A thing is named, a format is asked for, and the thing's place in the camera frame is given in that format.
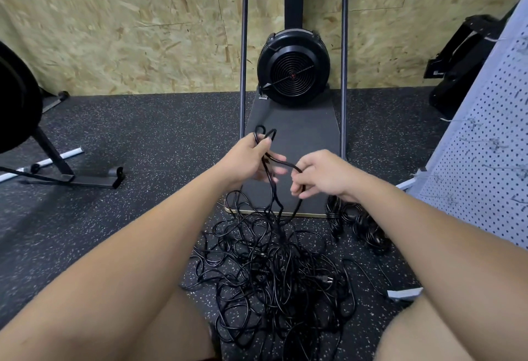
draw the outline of white bar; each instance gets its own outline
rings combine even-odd
[[[397,184],[396,187],[398,187],[400,190],[407,190],[408,188],[411,188],[413,184],[415,183],[416,183],[416,177],[413,177],[412,179],[409,179],[404,182],[401,182],[400,184]]]
[[[65,152],[63,154],[61,154],[61,158],[62,159],[67,159],[67,158],[71,158],[71,157],[74,157],[75,155],[79,155],[83,153],[83,149],[81,147],[79,148],[76,148],[75,150],[71,150],[71,151],[68,151],[68,152]],[[51,165],[53,162],[51,161],[50,158],[48,159],[44,159],[43,161],[40,161],[40,162],[37,162],[41,167],[43,166],[48,166],[48,165]],[[19,172],[24,172],[26,168],[19,168],[17,169],[17,171]],[[12,179],[13,177],[16,177],[18,176],[17,174],[14,174],[14,173],[4,173],[4,174],[0,174],[0,183],[3,182],[3,181],[6,181],[8,179]]]
[[[414,300],[424,288],[407,289],[407,290],[387,290],[388,298],[392,300]]]

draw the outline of osb wall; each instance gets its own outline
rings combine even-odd
[[[350,87],[416,86],[464,17],[501,17],[517,0],[350,0]],[[282,30],[284,0],[249,0],[247,88]],[[241,0],[0,0],[0,40],[49,91],[74,95],[237,91]],[[340,72],[340,0],[305,0],[305,26]]]

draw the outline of pegboard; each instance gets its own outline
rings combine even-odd
[[[521,0],[411,195],[528,250],[528,0]]]

